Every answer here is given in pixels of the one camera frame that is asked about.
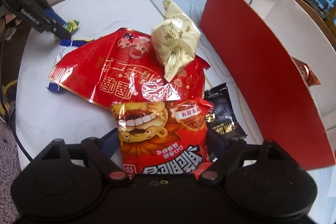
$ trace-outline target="red candy bag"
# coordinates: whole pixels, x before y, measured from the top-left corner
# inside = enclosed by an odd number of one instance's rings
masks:
[[[200,98],[111,105],[125,172],[198,177],[211,164],[204,116],[212,107]]]
[[[203,69],[208,68],[196,56],[168,83],[150,35],[122,28],[67,53],[49,79],[91,103],[110,107],[113,103],[202,97]]]

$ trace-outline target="carpet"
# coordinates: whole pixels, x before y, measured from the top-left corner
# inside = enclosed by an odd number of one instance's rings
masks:
[[[19,214],[11,198],[11,185],[20,173],[16,142],[10,128],[0,122],[0,223],[12,224]]]

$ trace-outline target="red cardboard box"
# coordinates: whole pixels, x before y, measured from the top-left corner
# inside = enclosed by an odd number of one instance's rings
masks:
[[[248,3],[207,0],[199,27],[237,83],[263,138],[276,141],[306,170],[334,165],[325,127],[298,67]]]

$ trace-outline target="gold wrapper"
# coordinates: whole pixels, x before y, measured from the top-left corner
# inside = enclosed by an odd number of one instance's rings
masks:
[[[175,2],[165,0],[163,5],[165,20],[152,29],[152,44],[165,67],[164,78],[170,82],[194,60],[201,33]]]

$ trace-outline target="black snack package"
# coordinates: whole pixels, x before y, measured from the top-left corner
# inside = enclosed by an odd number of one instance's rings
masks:
[[[246,138],[244,130],[233,113],[226,83],[206,90],[204,99],[214,105],[211,114],[205,116],[208,128],[217,132],[219,138],[223,141]]]

